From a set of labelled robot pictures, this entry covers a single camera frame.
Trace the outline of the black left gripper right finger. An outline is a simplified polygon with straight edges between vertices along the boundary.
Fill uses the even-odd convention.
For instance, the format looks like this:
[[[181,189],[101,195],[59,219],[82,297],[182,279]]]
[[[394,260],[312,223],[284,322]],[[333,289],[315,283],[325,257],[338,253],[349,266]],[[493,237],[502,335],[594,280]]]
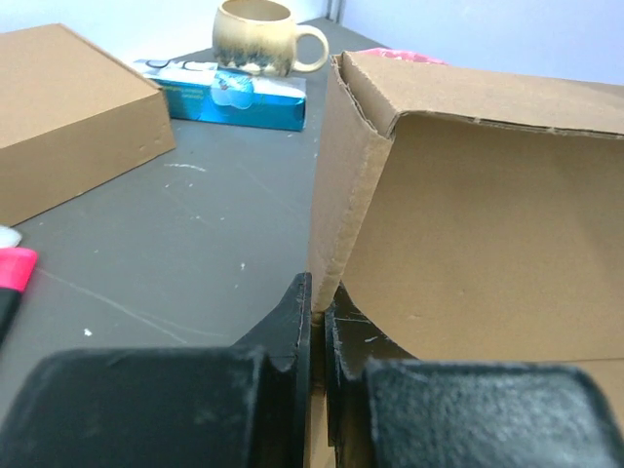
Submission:
[[[339,467],[619,467],[605,395],[560,365],[423,361],[339,287],[325,314],[328,439]]]

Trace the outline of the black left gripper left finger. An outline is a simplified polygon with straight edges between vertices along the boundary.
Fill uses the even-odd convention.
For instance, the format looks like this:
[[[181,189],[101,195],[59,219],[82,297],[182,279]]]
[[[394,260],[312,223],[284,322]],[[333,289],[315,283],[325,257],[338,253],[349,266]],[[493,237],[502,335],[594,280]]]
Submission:
[[[311,277],[227,347],[42,360],[1,428],[5,467],[306,467]]]

